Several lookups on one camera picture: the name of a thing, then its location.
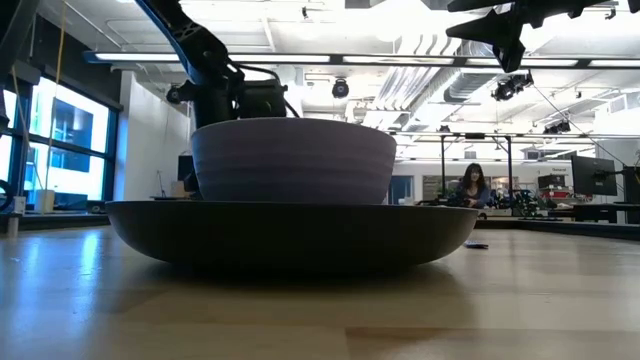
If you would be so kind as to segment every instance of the long dark hair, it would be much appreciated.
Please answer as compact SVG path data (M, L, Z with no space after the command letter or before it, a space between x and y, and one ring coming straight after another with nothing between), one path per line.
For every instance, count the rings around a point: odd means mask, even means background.
M467 167L467 171L464 172L464 177L462 178L462 186L465 189L471 188L471 173L474 171L480 174L476 185L478 186L478 191L482 192L487 187L487 183L484 182L484 172L482 172L480 164L473 163Z

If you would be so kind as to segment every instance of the monitor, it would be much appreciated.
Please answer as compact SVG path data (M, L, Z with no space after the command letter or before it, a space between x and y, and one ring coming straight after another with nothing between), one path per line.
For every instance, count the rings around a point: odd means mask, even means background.
M193 170L194 166L192 155L178 156L178 181L185 181L187 176L189 176Z
M613 160L571 157L573 191L582 195L617 196L616 171Z

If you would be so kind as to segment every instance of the wooden table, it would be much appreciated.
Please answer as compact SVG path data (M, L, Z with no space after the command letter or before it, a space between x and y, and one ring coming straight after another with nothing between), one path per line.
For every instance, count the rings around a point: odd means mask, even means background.
M640 353L640 246L628 241L482 230L471 240L489 250L460 248L401 274L308 280L174 268L108 227L19 236L0 238L2 360Z

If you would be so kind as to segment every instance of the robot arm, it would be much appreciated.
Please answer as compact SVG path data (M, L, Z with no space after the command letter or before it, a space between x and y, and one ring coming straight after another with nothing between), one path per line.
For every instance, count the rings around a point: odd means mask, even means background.
M237 118L287 116L278 76L229 59L226 46L193 22L178 0L136 0L178 54L190 81L167 94L173 103L192 101L196 127ZM273 80L245 81L241 68L268 72Z
M233 72L226 46L207 29L193 22L178 0L136 0L178 54L195 85L221 87L229 79L241 77Z
M520 42L524 24L536 29L550 16L566 13L570 18L580 16L585 7L598 5L605 0L454 0L449 12L475 10L484 7L513 3L507 12L498 14L494 9L481 19L447 29L450 37L480 41L493 46L493 53L507 72L518 70L525 48ZM631 13L640 11L640 0L628 0Z

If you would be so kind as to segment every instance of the woman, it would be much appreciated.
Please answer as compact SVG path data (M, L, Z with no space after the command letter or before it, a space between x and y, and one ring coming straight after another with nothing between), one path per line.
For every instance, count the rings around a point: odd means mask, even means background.
M482 167L476 163L469 165L456 191L458 199L464 201L467 207L483 209L489 201L489 192Z

